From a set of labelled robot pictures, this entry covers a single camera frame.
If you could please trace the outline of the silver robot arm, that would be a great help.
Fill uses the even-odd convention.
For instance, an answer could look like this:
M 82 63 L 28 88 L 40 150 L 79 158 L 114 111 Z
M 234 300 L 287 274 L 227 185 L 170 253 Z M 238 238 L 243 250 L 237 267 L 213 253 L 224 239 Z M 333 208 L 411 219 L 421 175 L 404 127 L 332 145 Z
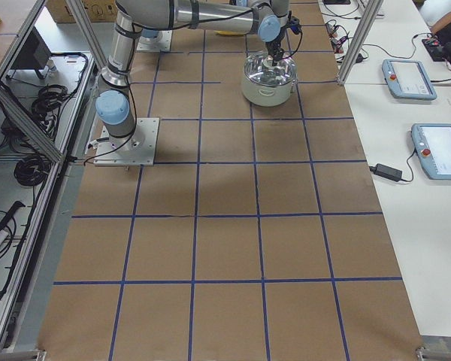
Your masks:
M 119 1 L 117 9 L 95 103 L 114 153 L 130 158 L 149 146 L 150 135 L 134 111 L 141 100 L 133 97 L 129 80 L 141 72 L 148 74 L 151 103 L 176 111 L 159 130 L 160 162 L 272 161 L 273 146 L 280 147 L 280 159 L 287 159 L 293 147 L 304 145 L 298 120 L 201 118 L 213 105 L 225 111 L 234 106 L 231 97 L 221 95 L 226 76 L 219 67 L 228 55 L 206 54 L 207 30 L 259 38 L 264 49 L 251 53 L 240 72 L 244 101 L 252 106 L 287 102 L 296 76 L 281 43 L 288 30 L 299 29 L 288 2 Z

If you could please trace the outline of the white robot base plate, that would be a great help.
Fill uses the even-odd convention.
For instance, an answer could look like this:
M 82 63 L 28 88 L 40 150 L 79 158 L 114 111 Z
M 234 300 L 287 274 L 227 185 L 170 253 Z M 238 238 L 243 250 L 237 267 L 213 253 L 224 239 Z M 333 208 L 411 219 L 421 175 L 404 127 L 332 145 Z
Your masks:
M 159 118 L 138 118 L 134 135 L 118 139 L 110 137 L 108 130 L 102 126 L 97 157 L 93 164 L 97 166 L 135 166 L 153 165 L 156 153 L 156 141 L 159 133 Z

